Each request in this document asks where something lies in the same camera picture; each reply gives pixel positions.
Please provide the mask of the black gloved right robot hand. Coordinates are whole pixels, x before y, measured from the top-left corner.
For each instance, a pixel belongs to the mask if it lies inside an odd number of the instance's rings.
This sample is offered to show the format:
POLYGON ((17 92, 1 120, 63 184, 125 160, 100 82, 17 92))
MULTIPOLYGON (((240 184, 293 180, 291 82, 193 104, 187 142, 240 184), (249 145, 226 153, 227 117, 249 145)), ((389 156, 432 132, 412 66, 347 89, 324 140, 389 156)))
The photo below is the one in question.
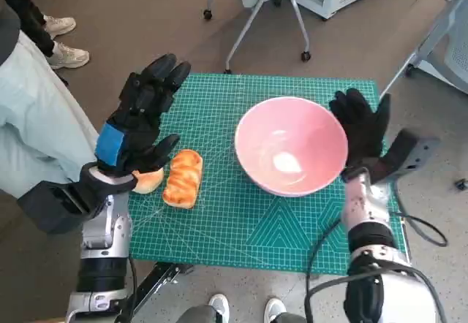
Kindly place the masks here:
POLYGON ((337 91, 329 101, 329 108, 347 136, 347 167, 381 156, 390 121, 390 94, 385 94, 373 111, 359 90, 349 88, 337 91))

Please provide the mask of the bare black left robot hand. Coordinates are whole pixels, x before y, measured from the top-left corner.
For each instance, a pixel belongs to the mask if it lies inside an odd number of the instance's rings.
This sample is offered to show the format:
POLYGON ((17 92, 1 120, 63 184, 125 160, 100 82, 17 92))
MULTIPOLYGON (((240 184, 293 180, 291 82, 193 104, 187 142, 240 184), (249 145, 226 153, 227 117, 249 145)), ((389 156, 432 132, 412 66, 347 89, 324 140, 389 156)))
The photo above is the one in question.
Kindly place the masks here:
POLYGON ((132 72, 119 95, 118 108, 99 133, 95 155, 103 173, 117 177, 160 170, 170 161, 178 134, 158 141, 162 114, 189 76, 191 64, 168 53, 141 72, 132 72))

